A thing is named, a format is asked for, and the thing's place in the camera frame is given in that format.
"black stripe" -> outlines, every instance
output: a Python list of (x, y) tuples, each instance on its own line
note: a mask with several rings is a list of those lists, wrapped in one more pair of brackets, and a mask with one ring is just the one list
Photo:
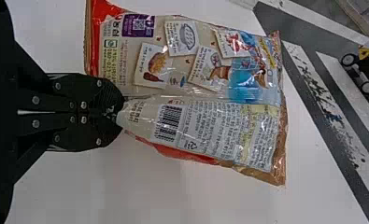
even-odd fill
[(319, 74), (321, 80), (323, 80), (327, 89), (330, 91), (330, 94), (335, 99), (335, 102), (341, 108), (345, 117), (352, 126), (355, 133), (359, 136), (359, 139), (362, 141), (362, 144), (367, 149), (369, 153), (369, 131), (362, 123), (362, 120), (359, 118), (356, 111), (353, 109), (352, 105), (348, 101), (347, 97), (339, 87), (336, 85), (333, 77), (330, 75), (330, 72), (324, 66), (324, 63), (321, 61), (320, 57), (315, 51), (311, 49), (305, 51), (309, 60), (313, 63), (316, 72)]
[(342, 175), (347, 180), (350, 189), (356, 200), (362, 208), (362, 211), (369, 220), (369, 190), (362, 182), (362, 178), (357, 173), (348, 154), (342, 150), (341, 141), (336, 137), (330, 122), (324, 117), (318, 104), (312, 96), (312, 92), (306, 86), (297, 66), (292, 61), (291, 56), (286, 48), (283, 48), (283, 59), (286, 71), (291, 79), (292, 84), (298, 91), (303, 100), (310, 116), (318, 127), (320, 134), (326, 143), (328, 149), (332, 153), (336, 164), (341, 170)]

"clear plastic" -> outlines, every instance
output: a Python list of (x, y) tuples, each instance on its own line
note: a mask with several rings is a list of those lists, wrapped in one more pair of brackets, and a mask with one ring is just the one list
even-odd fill
[[(86, 27), (87, 73), (110, 79), (128, 98), (143, 98), (119, 113), (121, 127), (164, 155), (284, 184), (278, 33), (137, 14), (106, 0), (88, 1)], [(169, 113), (175, 117), (163, 123)]]

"cartoon illustration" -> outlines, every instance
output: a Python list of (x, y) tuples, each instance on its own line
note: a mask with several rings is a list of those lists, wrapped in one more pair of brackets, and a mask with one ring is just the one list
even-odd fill
[(184, 43), (188, 50), (193, 49), (196, 44), (195, 32), (187, 23), (181, 25), (180, 28), (180, 40)]
[(225, 36), (228, 45), (234, 52), (239, 52), (239, 50), (250, 50), (251, 46), (239, 40), (239, 34), (226, 35)]

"screw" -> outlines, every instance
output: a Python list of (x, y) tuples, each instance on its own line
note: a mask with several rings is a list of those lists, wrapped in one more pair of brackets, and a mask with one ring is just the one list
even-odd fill
[(86, 124), (86, 121), (88, 121), (88, 120), (86, 119), (86, 117), (82, 117), (82, 118), (81, 118), (81, 123)]
[(56, 82), (55, 89), (59, 91), (61, 88), (62, 88), (62, 85), (59, 82)]
[(86, 102), (82, 101), (81, 102), (81, 108), (82, 109), (86, 109), (86, 106), (87, 106)]
[(54, 138), (55, 142), (60, 142), (60, 136), (59, 135), (56, 135), (55, 138)]
[(32, 125), (33, 125), (33, 128), (39, 128), (39, 120), (38, 119), (33, 120)]
[(32, 102), (33, 102), (33, 104), (38, 105), (39, 104), (38, 96), (33, 96)]

